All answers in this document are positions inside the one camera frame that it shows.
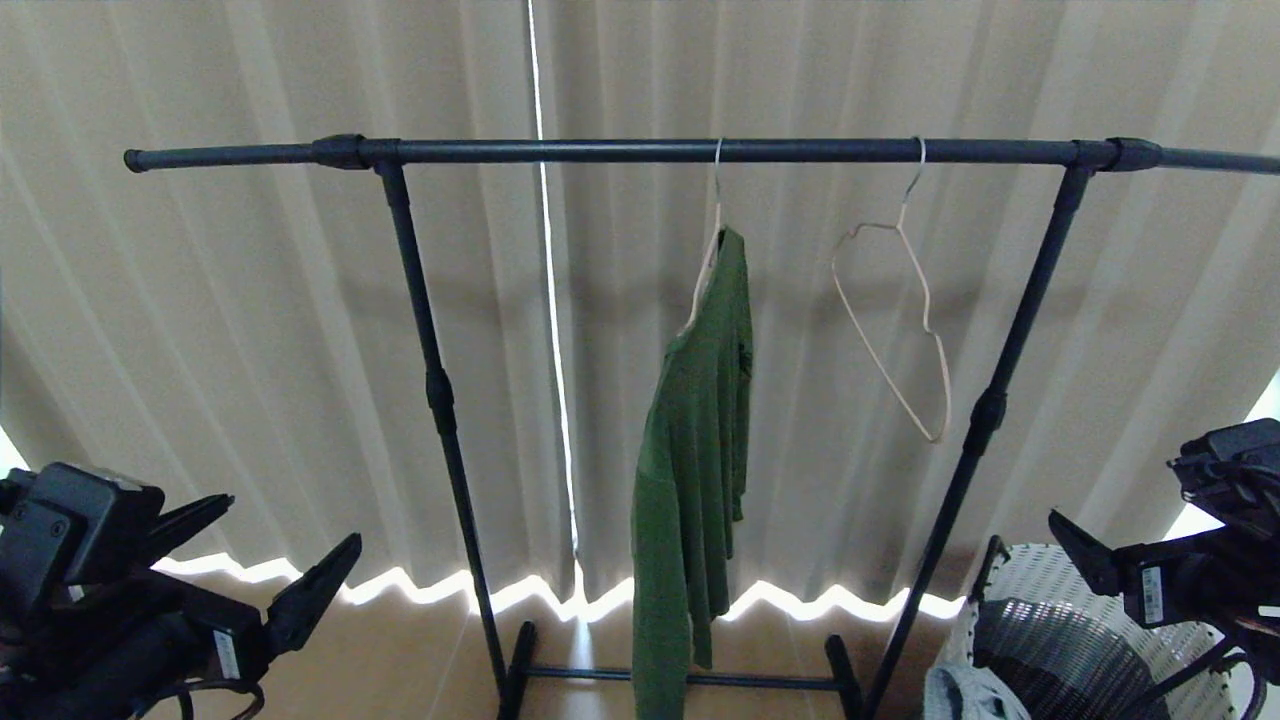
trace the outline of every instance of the white wire hanger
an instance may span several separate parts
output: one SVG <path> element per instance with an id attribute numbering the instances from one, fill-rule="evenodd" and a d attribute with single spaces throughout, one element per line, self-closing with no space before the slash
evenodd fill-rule
<path id="1" fill-rule="evenodd" d="M 886 225 L 883 223 L 859 223 L 858 225 L 854 227 L 854 229 L 841 236 L 840 241 L 836 242 L 836 249 L 832 250 L 831 252 L 831 277 L 833 281 L 836 281 L 836 292 L 840 293 L 840 300 L 845 304 L 845 310 L 849 311 L 849 319 L 854 322 L 854 329 L 858 331 L 858 337 L 861 338 L 863 345 L 867 347 L 867 352 L 870 354 L 872 360 L 876 363 L 876 368 L 879 369 L 881 375 L 884 377 L 884 382 L 888 383 L 888 388 L 893 391 L 893 396 L 897 397 L 897 401 L 902 406 L 902 410 L 906 410 L 906 414 L 911 418 L 911 421 L 915 423 L 915 427 L 920 430 L 920 433 L 925 437 L 925 439 L 928 439 L 931 443 L 937 445 L 942 442 L 943 438 L 946 438 L 947 429 L 951 427 L 951 370 L 947 368 L 947 354 L 946 350 L 943 350 L 942 347 L 942 338 L 929 325 L 929 304 L 932 301 L 929 296 L 929 281 L 925 279 L 924 270 L 920 268 L 920 261 L 915 258 L 915 251 L 911 250 L 911 242 L 906 238 L 906 231 L 902 229 L 902 223 L 906 220 L 908 201 L 911 199 L 911 191 L 915 190 L 915 183 L 920 181 L 920 174 L 924 173 L 924 163 L 927 159 L 924 138 L 916 137 L 915 140 L 920 142 L 920 164 L 915 168 L 915 177 L 911 178 L 911 184 L 906 186 L 906 192 L 902 193 L 902 208 L 897 213 L 897 223 L 892 225 Z M 936 433 L 929 432 L 929 429 L 924 427 L 924 423 L 920 421 L 919 415 L 915 414 L 915 410 L 911 409 L 911 405 L 906 401 L 905 397 L 902 397 L 902 391 L 897 388 L 897 384 L 893 382 L 893 378 L 891 378 L 888 370 L 884 369 L 884 363 L 881 361 L 879 355 L 876 352 L 876 348 L 873 348 L 870 341 L 867 340 L 867 333 L 863 332 L 863 325 L 861 323 L 858 322 L 858 316 L 854 314 L 854 307 L 849 302 L 849 296 L 845 295 L 845 288 L 841 287 L 840 284 L 840 273 L 837 266 L 837 261 L 840 259 L 840 249 L 845 245 L 846 241 L 855 240 L 858 234 L 865 229 L 891 231 L 897 233 L 899 240 L 902 241 L 902 247 L 906 250 L 906 256 L 910 258 L 911 260 L 911 266 L 915 268 L 915 277 L 919 278 L 920 281 L 920 288 L 924 291 L 924 313 L 920 318 L 920 325 L 924 328 L 924 333 L 932 337 L 934 345 L 937 345 L 938 366 L 941 368 L 942 372 L 942 393 L 946 398 L 946 409 L 942 414 L 942 427 L 940 427 Z"/>
<path id="2" fill-rule="evenodd" d="M 724 229 L 724 213 L 721 205 L 719 187 L 719 151 L 723 145 L 723 137 L 716 142 L 716 165 L 712 169 L 712 178 L 716 183 L 716 225 L 712 228 L 712 237 L 707 241 L 707 250 L 703 251 L 703 264 L 698 269 L 698 283 L 694 284 L 694 302 L 692 309 L 689 313 L 689 322 L 685 323 L 686 329 L 694 324 L 694 318 L 698 316 L 698 310 L 701 307 L 703 295 L 707 292 L 707 283 L 710 282 L 712 268 L 716 266 L 716 259 L 719 254 L 719 233 Z"/>

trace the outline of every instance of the clothes rack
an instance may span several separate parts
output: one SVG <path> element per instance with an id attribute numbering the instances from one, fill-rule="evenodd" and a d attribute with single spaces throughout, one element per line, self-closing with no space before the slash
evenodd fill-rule
<path id="1" fill-rule="evenodd" d="M 997 165 L 1061 165 L 1065 168 L 1053 213 L 1041 241 L 1039 252 L 1009 328 L 991 383 L 974 404 L 963 451 L 938 509 L 925 543 L 906 605 L 881 660 L 865 700 L 844 641 L 831 635 L 826 642 L 831 678 L 785 678 L 768 675 L 691 674 L 689 683 L 753 688 L 831 691 L 840 694 L 849 719 L 876 716 L 893 675 L 908 634 L 919 612 L 920 600 L 942 557 L 978 461 L 1000 428 L 1009 400 L 1009 383 L 1030 336 L 1036 314 L 1048 288 L 1053 268 L 1071 228 L 1071 220 L 1096 173 L 1137 172 L 1152 168 L 1184 168 L 1260 174 L 1280 174 L 1280 158 L 1161 147 L 1138 138 L 1101 141 L 1033 140 L 925 140 L 929 163 Z M 344 170 L 376 172 L 383 181 L 399 242 L 404 277 L 410 288 L 413 318 L 426 365 L 426 398 L 448 465 L 458 523 L 466 546 L 467 564 L 475 583 L 489 659 L 497 683 L 500 720 L 520 716 L 529 678 L 577 678 L 628 680 L 628 670 L 553 667 L 534 660 L 536 629 L 525 623 L 516 638 L 511 662 L 502 652 L 490 605 L 489 585 L 480 557 L 475 514 L 467 489 L 462 450 L 458 445 L 453 389 L 440 361 L 440 348 L 431 319 L 426 279 L 419 258 L 417 237 L 404 184 L 404 165 L 410 163 L 918 163 L 920 142 L 915 138 L 886 140 L 372 140 L 360 135 L 339 135 L 310 143 L 197 147 L 179 150 L 127 150 L 124 164 L 133 172 L 219 165 L 319 164 Z"/>

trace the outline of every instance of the green long-sleeve shirt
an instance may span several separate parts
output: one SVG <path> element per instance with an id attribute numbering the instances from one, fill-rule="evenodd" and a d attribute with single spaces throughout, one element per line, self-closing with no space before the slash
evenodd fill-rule
<path id="1" fill-rule="evenodd" d="M 667 348 L 636 468 L 632 685 L 636 717 L 684 711 L 690 641 L 712 666 L 710 621 L 728 611 L 732 521 L 742 519 L 751 307 L 742 236 L 724 228 L 694 323 Z"/>

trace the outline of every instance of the tiled floor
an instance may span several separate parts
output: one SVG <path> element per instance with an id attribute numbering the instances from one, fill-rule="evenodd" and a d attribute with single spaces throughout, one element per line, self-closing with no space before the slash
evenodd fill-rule
<path id="1" fill-rule="evenodd" d="M 266 607 L 280 587 L 243 585 L 220 575 L 197 582 L 259 607 Z M 498 616 L 508 655 L 526 619 L 538 623 L 539 662 L 630 665 L 630 606 L 591 624 L 561 623 L 540 600 L 527 600 Z M 714 625 L 716 670 L 824 676 L 829 667 L 823 642 L 838 633 L 858 678 L 868 683 L 888 630 L 888 625 L 868 624 L 842 611 L 797 621 L 768 603 L 756 603 L 737 620 Z M 922 620 L 881 717 L 911 716 L 919 706 L 920 678 L 945 633 L 945 624 Z M 335 605 L 301 653 L 285 655 L 273 665 L 264 687 L 268 705 L 259 717 L 265 720 L 488 719 L 498 708 L 480 619 L 457 596 L 435 605 L 411 605 L 390 591 L 366 605 Z M 244 705 L 241 697 L 219 694 L 225 693 L 197 698 L 197 717 L 229 719 Z M 631 702 L 627 683 L 534 679 L 522 717 L 631 717 Z M 157 707 L 150 717 L 177 719 L 177 703 Z M 835 693 L 691 687 L 685 717 L 818 720 L 838 719 L 841 714 Z"/>

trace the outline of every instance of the laundry basket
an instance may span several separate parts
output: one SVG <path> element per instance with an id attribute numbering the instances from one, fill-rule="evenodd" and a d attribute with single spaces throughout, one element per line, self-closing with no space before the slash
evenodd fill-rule
<path id="1" fill-rule="evenodd" d="M 1120 598 L 1089 591 L 1061 547 L 992 538 L 938 661 L 989 667 L 1036 720 L 1111 720 L 1215 642 L 1201 623 L 1139 628 Z M 1142 717 L 1231 720 L 1226 676 L 1203 673 Z"/>

